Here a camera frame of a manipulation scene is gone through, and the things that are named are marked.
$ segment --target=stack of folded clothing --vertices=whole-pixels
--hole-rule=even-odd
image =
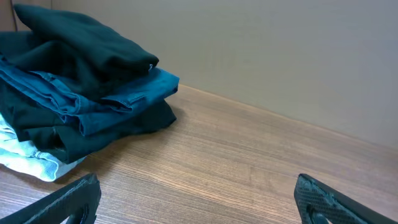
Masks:
[[[114,140],[166,128],[179,78],[93,18],[17,4],[0,32],[0,163],[54,181]]]

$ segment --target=wooden tabletop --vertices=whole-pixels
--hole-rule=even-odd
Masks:
[[[95,172],[96,223],[300,223],[307,173],[398,221],[398,149],[180,86],[177,121],[88,156],[55,183],[0,166],[0,218]]]

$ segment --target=wooden table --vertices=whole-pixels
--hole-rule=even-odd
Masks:
[[[56,183],[0,166],[0,217],[96,172],[97,223],[300,223],[307,173],[398,220],[398,149],[186,86],[167,101],[171,127],[116,141]]]

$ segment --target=wood grain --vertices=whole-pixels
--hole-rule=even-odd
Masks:
[[[186,86],[167,100],[168,129],[90,155],[56,183],[0,167],[0,217],[89,173],[97,223],[300,223],[307,173],[398,220],[398,151]]]

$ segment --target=pile of clothes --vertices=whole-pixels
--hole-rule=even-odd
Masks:
[[[95,19],[17,4],[32,31],[0,32],[0,163],[54,181],[112,141],[176,117],[179,78]]]

